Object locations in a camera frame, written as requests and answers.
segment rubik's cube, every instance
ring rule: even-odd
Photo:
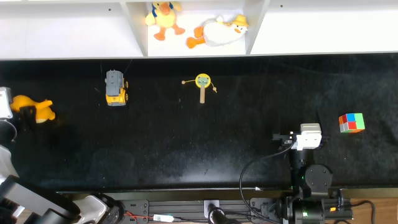
[[[341,133],[357,133],[365,130],[362,113],[344,114],[338,118]]]

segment yellow hat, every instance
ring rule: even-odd
[[[236,19],[232,22],[232,24],[236,24],[238,26],[249,26],[249,24],[246,22],[246,17],[240,14],[236,16]]]

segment red cube face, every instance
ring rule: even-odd
[[[356,130],[356,122],[348,122],[348,129]]]
[[[344,114],[342,117],[343,117],[343,123],[347,122],[347,115]]]

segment orange beak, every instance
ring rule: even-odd
[[[169,4],[167,4],[167,2],[162,3],[160,5],[159,9],[165,15],[168,15],[170,13],[170,10],[171,10],[171,8],[170,8]]]

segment black tabletop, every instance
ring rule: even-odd
[[[398,55],[0,63],[13,95],[52,100],[56,120],[21,131],[7,147],[18,174],[55,190],[235,188],[250,160],[277,152],[271,134],[298,131],[317,113],[329,143],[315,153],[335,187],[398,184]],[[124,72],[127,106],[105,101],[105,73]],[[194,83],[217,87],[199,103]],[[362,113],[366,130],[340,133]],[[247,171],[247,187],[290,186],[284,156]]]

